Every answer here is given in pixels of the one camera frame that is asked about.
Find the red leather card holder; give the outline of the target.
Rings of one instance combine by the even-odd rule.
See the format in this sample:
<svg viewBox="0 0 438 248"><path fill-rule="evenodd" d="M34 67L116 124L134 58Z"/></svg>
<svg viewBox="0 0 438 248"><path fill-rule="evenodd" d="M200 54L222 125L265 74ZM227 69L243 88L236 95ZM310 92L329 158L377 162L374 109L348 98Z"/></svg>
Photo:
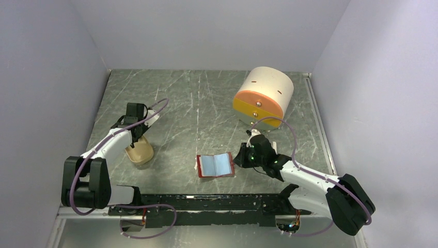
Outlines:
<svg viewBox="0 0 438 248"><path fill-rule="evenodd" d="M197 155L199 178L219 178L234 175L234 163L230 152L216 155Z"/></svg>

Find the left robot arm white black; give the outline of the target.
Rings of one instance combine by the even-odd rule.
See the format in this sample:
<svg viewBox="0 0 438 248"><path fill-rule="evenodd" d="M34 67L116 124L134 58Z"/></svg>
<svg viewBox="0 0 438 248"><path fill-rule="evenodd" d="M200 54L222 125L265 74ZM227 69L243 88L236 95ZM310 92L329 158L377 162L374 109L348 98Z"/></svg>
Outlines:
<svg viewBox="0 0 438 248"><path fill-rule="evenodd" d="M143 208L137 187L112 185L107 166L127 148L143 144L146 131L159 118L151 107L128 103L126 114L113 124L97 145L82 155L70 156L64 162L61 203L72 208L104 209L122 204L131 215Z"/></svg>

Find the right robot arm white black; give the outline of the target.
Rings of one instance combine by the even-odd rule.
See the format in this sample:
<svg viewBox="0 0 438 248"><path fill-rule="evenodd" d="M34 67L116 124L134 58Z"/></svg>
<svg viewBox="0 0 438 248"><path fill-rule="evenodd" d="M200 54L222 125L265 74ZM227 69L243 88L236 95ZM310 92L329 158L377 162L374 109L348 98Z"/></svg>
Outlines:
<svg viewBox="0 0 438 248"><path fill-rule="evenodd" d="M304 166L277 153L262 134L242 143L233 162L241 168L260 167L269 177L287 183L278 201L285 214L296 209L319 214L350 236L371 223L376 207L354 176L339 177Z"/></svg>

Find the gold metal card tray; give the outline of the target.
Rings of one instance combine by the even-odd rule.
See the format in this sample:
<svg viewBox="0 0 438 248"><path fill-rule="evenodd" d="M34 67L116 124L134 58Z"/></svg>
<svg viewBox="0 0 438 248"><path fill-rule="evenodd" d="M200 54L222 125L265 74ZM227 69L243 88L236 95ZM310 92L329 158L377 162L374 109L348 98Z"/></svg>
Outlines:
<svg viewBox="0 0 438 248"><path fill-rule="evenodd" d="M144 135L134 143L133 148L128 146L125 151L129 160L134 165L143 165L154 156L154 150Z"/></svg>

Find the cream cylindrical drawer box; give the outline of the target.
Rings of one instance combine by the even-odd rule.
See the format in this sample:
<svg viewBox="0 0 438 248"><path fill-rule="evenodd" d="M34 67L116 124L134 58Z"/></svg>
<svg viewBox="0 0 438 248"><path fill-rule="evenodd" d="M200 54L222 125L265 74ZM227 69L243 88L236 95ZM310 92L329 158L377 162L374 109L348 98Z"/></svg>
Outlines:
<svg viewBox="0 0 438 248"><path fill-rule="evenodd" d="M271 67L256 67L249 72L232 101L235 115L248 125L266 118L255 127L277 129L284 118L294 92L294 84L285 73Z"/></svg>

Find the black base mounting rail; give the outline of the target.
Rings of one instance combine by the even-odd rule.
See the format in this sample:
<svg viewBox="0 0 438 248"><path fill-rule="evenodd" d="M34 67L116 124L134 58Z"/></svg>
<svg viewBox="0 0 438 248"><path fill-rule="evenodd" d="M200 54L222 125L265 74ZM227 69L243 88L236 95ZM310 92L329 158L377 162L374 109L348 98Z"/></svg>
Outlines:
<svg viewBox="0 0 438 248"><path fill-rule="evenodd" d="M140 209L110 207L109 216L144 223L146 228L208 225L246 225L261 227L288 225L296 215L309 215L296 210L280 194L143 194Z"/></svg>

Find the aluminium frame rail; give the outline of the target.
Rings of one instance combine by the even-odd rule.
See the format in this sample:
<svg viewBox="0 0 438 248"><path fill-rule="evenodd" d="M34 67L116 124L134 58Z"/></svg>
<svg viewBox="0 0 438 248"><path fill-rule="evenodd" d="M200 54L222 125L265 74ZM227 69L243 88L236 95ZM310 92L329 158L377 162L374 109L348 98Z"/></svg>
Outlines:
<svg viewBox="0 0 438 248"><path fill-rule="evenodd" d="M109 216L140 216L146 209L147 217L163 215L173 206L182 213L260 213L261 215L293 215L295 210L313 212L322 216L331 216L325 197L317 198L310 193L299 194L295 190L289 196L280 194L212 194L212 195L178 195L178 194L143 194L140 209L132 209L110 204L103 209L96 209L93 214Z"/></svg>

